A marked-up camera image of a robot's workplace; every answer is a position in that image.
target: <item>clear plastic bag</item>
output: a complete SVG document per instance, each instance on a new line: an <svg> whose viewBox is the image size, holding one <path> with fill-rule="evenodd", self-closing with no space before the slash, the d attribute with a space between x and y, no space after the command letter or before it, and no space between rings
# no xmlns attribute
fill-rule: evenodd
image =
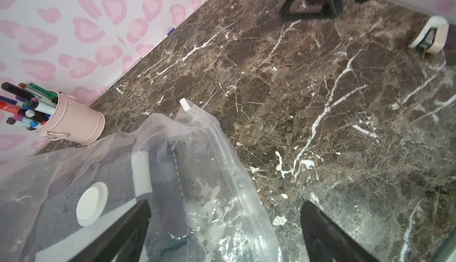
<svg viewBox="0 0 456 262"><path fill-rule="evenodd" d="M152 114L132 133L2 166L0 248L8 261L67 261L123 213L147 200L140 261L282 261L264 207L219 122L189 101L173 121ZM103 213L77 223L96 182Z"/></svg>

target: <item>marble surface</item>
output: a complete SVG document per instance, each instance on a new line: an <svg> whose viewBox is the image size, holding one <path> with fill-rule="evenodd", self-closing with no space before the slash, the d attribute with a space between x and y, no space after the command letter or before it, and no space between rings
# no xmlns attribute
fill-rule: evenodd
<svg viewBox="0 0 456 262"><path fill-rule="evenodd" d="M456 29L431 57L406 49L427 18L405 8L283 23L283 1L209 0L93 104L102 136L185 97L218 118L271 222L285 218L284 261L308 261L305 200L380 261L430 261L456 224Z"/></svg>

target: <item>marker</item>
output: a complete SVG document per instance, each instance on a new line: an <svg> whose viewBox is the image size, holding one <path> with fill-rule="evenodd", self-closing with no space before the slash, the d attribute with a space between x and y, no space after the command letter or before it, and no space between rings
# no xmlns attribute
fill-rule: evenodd
<svg viewBox="0 0 456 262"><path fill-rule="evenodd" d="M25 110L29 110L30 107L28 106L29 104L31 103L30 100L26 100L23 104L22 104L22 108L25 109Z"/></svg>
<svg viewBox="0 0 456 262"><path fill-rule="evenodd" d="M2 97L1 95L0 95L0 100L3 100L4 102L6 102L8 104L12 104L12 105L17 104L17 100L8 99L8 98L5 98L5 97Z"/></svg>
<svg viewBox="0 0 456 262"><path fill-rule="evenodd" d="M33 119L30 119L30 118L26 118L26 117L24 117L24 118L22 119L22 122L25 123L25 124L27 124L27 125L30 125L30 123L31 123L32 121L34 121L34 120L33 120Z"/></svg>
<svg viewBox="0 0 456 262"><path fill-rule="evenodd" d="M27 126L25 123L22 121L16 121L12 117L8 117L6 119L6 123L11 124L12 126Z"/></svg>
<svg viewBox="0 0 456 262"><path fill-rule="evenodd" d="M50 106L53 106L53 107L57 107L57 104L53 103L50 99L48 98L41 98L41 99L38 99L38 101L40 103L45 103L46 105L50 105Z"/></svg>
<svg viewBox="0 0 456 262"><path fill-rule="evenodd" d="M21 115L21 114L18 114L18 113L16 113L15 115L13 115L13 119L14 119L15 121L22 121L24 118L26 118L25 115Z"/></svg>
<svg viewBox="0 0 456 262"><path fill-rule="evenodd" d="M48 118L46 117L46 115L44 113L39 112L39 111L32 111L32 110L26 111L26 117L33 119L34 121L39 121L39 122L48 120Z"/></svg>
<svg viewBox="0 0 456 262"><path fill-rule="evenodd" d="M50 91L48 91L48 90L46 90L46 89L43 89L42 87L39 87L39 86L35 85L35 84L32 83L32 82L31 82L30 84L28 84L28 85L31 86L32 88L34 88L34 89L36 89L36 90L42 92L42 93L45 94L49 99L54 99L54 98L58 97L57 93L50 92Z"/></svg>
<svg viewBox="0 0 456 262"><path fill-rule="evenodd" d="M31 123L30 123L30 127L32 127L32 128L40 128L42 126L43 126L43 124L41 122L31 121Z"/></svg>
<svg viewBox="0 0 456 262"><path fill-rule="evenodd" d="M28 107L35 111L41 111L41 112L51 115L51 116L54 114L54 112L56 110L55 107L53 107L53 106L46 105L45 103L40 103L37 101L31 101L28 104Z"/></svg>
<svg viewBox="0 0 456 262"><path fill-rule="evenodd" d="M18 86L23 89L28 90L29 92L31 92L32 94L34 94L40 98L46 98L48 96L45 93L43 93L42 91L39 91L36 88L33 88L30 85L27 85L26 83L20 82Z"/></svg>
<svg viewBox="0 0 456 262"><path fill-rule="evenodd" d="M0 110L17 113L20 110L20 107L0 100Z"/></svg>
<svg viewBox="0 0 456 262"><path fill-rule="evenodd" d="M29 91L16 87L9 82L4 82L3 84L1 84L1 88L7 92L10 92L12 94L15 94L17 96L20 96L20 97L22 97L24 99L28 99L28 100L30 100L31 98L33 98L35 96L34 94L30 93Z"/></svg>

